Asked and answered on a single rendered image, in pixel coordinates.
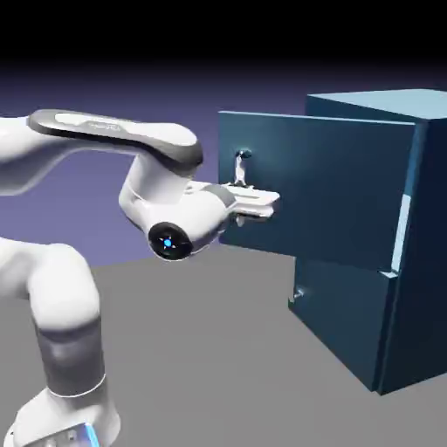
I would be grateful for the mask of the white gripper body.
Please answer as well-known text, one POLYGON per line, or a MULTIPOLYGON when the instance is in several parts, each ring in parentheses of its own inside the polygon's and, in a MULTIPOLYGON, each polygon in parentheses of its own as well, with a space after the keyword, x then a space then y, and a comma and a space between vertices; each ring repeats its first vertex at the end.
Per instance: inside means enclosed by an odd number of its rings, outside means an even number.
POLYGON ((235 197, 235 202, 230 206, 230 216, 234 217, 237 222, 247 219, 255 221, 270 219, 275 213, 275 207, 280 199, 278 192, 254 189, 253 187, 227 183, 226 189, 235 197))

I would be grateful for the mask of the curved silver door handle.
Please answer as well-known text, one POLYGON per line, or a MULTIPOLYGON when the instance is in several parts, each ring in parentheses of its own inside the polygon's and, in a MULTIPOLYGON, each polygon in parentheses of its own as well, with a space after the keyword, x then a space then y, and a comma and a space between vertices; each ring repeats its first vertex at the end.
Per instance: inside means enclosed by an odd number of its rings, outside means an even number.
POLYGON ((242 148, 237 151, 234 159, 234 179, 232 186, 241 187, 246 189, 253 189, 246 179, 246 167, 245 162, 251 157, 252 152, 248 148, 242 148))

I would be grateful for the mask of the large blue cabinet door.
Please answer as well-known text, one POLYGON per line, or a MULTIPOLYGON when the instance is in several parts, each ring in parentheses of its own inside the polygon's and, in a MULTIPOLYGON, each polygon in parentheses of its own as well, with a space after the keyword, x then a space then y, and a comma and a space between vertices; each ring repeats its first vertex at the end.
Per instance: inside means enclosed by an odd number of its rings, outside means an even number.
POLYGON ((245 180, 280 196, 264 222, 232 224, 224 244, 373 271, 398 268, 409 211, 411 122, 267 113, 218 115, 218 176, 241 150, 245 180))

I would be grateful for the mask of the small blue cabinet door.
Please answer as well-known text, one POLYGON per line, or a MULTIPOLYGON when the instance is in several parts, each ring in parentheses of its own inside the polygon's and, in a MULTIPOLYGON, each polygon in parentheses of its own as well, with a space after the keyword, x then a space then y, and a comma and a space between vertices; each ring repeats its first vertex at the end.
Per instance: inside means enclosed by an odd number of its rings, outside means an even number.
POLYGON ((293 291, 305 296, 289 309, 371 391, 381 380, 397 281, 396 272, 295 261, 293 291))

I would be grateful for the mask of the blue cabinet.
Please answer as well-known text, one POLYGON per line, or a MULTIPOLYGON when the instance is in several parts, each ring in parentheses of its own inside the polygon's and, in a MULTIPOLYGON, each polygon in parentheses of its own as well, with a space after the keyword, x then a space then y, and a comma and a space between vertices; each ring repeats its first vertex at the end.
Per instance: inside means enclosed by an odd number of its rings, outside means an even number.
POLYGON ((386 395, 447 374, 447 92, 400 89, 312 93, 316 116, 409 121, 416 140, 379 388, 386 395))

